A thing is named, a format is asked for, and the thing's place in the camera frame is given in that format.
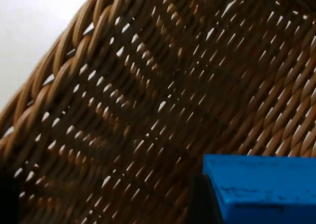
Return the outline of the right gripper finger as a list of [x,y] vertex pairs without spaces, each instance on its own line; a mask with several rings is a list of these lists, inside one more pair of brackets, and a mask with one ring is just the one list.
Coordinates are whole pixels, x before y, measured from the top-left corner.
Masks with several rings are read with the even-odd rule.
[[194,175],[189,186],[185,224],[223,224],[218,200],[209,177]]

